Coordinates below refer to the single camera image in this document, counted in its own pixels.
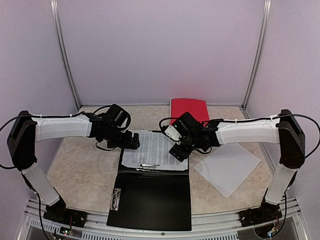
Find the black book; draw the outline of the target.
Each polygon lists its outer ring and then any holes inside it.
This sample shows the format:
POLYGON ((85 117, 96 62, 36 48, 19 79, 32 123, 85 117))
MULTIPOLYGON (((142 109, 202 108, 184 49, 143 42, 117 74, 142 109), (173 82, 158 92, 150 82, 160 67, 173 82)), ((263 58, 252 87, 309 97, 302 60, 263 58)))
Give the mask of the black book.
POLYGON ((107 226, 149 231, 191 231, 192 207, 187 170, 141 172, 122 165, 114 188, 121 188, 118 211, 109 210, 107 226))

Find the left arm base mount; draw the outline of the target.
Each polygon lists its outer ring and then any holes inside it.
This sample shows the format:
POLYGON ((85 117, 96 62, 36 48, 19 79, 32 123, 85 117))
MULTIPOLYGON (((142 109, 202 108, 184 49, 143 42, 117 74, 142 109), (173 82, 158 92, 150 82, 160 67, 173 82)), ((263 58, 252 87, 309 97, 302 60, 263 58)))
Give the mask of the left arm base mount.
POLYGON ((46 220, 78 228, 84 228, 87 216, 85 211, 53 207, 47 207, 43 214, 46 220))

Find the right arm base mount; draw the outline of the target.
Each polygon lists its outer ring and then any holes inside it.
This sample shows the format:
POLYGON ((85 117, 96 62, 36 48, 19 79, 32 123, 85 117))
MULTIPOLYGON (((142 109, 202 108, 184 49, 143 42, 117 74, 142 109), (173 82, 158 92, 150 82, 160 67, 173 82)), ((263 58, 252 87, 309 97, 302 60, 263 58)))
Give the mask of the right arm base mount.
POLYGON ((241 226, 249 227, 259 225, 266 222, 274 221, 283 217, 279 208, 248 208, 238 213, 241 226))

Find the white paper sheet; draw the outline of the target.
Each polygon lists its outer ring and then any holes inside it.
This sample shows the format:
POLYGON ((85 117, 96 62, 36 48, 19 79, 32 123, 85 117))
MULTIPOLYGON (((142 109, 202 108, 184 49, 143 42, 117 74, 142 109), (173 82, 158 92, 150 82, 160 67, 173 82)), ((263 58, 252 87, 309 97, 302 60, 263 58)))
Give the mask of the white paper sheet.
POLYGON ((260 162, 240 144, 234 143, 220 146, 194 169, 228 198, 260 162))

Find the red file folder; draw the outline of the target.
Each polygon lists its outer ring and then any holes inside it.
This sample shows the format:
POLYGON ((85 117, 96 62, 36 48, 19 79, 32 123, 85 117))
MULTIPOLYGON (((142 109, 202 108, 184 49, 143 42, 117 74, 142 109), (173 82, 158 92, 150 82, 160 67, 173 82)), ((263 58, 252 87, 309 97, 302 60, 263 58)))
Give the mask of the red file folder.
POLYGON ((170 100, 171 118, 178 118, 185 112, 189 112, 199 122, 210 119, 205 100, 191 98, 174 98, 170 100))

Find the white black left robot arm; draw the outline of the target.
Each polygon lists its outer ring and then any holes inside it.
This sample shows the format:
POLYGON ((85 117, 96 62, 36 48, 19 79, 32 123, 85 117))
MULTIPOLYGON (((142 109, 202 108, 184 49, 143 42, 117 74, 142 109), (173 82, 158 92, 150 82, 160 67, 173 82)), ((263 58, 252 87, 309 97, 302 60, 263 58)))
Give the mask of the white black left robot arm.
POLYGON ((29 188, 51 207, 49 212, 63 223, 70 218, 70 211, 61 203, 64 201, 47 178, 47 170, 38 165, 37 153, 50 151, 54 159, 65 138, 89 138, 101 143, 105 141, 105 151, 116 148, 136 150, 140 146, 139 135, 128 130, 130 114, 117 104, 106 106, 94 112, 81 111, 70 115, 34 115, 27 110, 8 120, 4 126, 12 124, 6 144, 12 160, 12 168, 17 169, 29 188))

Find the printed text paper sheet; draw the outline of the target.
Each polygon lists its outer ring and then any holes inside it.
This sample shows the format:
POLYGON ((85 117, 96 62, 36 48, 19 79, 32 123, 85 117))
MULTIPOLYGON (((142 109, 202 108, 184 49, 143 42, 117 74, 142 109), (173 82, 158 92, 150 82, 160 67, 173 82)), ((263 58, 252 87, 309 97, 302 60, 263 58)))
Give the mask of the printed text paper sheet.
POLYGON ((178 161, 169 151, 175 144, 167 136, 149 130, 135 130, 139 134, 138 149, 125 149, 121 164, 127 168, 139 168, 140 164, 160 165, 160 171, 185 171, 189 169, 188 160, 178 161))

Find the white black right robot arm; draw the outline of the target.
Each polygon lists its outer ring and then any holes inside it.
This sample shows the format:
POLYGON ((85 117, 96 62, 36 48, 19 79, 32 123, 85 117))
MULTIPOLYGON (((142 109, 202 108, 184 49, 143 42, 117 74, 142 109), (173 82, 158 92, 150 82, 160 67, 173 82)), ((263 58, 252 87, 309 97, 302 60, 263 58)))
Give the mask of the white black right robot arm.
POLYGON ((185 112, 163 129, 163 133, 175 142, 169 153, 180 162, 187 159, 193 151, 206 153, 211 148, 229 144, 278 145, 279 163, 264 194, 264 204, 255 212, 260 222, 268 221, 275 214, 275 206, 280 203, 306 159, 305 134, 287 109, 267 117, 240 120, 216 118, 203 122, 185 112))

